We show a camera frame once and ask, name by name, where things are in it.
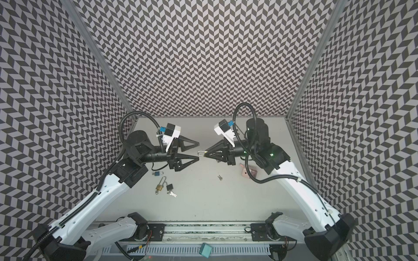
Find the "black padlock with keys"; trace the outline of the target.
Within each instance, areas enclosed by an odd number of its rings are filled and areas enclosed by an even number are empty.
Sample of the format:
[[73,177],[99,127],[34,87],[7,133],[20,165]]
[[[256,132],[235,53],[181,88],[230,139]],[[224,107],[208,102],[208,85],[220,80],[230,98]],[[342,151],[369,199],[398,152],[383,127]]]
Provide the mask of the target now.
[[167,189],[167,194],[168,194],[168,195],[170,195],[170,196],[172,196],[172,197],[177,197],[177,195],[173,192],[173,190],[174,190],[174,186],[173,186],[173,184],[168,184],[168,185],[166,186],[166,189]]

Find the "long shackle brass padlock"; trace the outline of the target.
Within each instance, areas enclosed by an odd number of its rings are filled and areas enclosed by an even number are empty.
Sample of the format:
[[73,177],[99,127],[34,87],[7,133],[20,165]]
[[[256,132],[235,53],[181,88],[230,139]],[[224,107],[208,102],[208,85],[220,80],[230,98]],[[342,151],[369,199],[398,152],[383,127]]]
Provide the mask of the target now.
[[155,194],[158,195],[160,191],[167,185],[167,178],[163,176],[156,186]]

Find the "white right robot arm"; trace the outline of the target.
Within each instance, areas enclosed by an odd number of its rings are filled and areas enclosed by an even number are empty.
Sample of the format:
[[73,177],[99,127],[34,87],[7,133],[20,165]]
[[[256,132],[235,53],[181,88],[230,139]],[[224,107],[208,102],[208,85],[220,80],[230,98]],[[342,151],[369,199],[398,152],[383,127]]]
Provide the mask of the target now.
[[258,118],[250,103],[240,103],[232,120],[222,120],[214,131],[223,140],[199,151],[200,157],[228,165],[235,165],[236,158],[243,158],[252,181],[257,184],[278,181],[307,217],[304,223],[281,212],[273,213],[266,220],[268,236],[272,240],[290,237],[302,241],[318,260],[331,260],[353,234],[355,218],[331,206],[297,170],[290,156],[272,143],[267,124]]

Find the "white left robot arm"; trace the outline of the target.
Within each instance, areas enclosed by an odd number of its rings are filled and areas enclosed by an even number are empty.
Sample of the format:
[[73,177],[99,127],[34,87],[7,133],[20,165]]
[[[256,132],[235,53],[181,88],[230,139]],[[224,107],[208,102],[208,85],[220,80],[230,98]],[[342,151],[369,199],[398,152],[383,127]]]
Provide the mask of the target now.
[[[143,130],[124,135],[125,122],[135,115],[144,116],[155,125],[157,146]],[[199,161],[199,157],[185,154],[185,151],[198,147],[199,142],[180,133],[180,126],[167,124],[162,127],[146,112],[127,113],[118,124],[122,151],[116,161],[101,176],[97,187],[73,209],[50,225],[41,224],[33,230],[35,245],[23,259],[30,260],[39,250],[48,261],[83,261],[92,252],[134,236],[147,225],[147,221],[136,212],[110,225],[92,230],[88,227],[112,202],[142,179],[149,171],[147,163],[165,162],[170,169],[179,172]]]

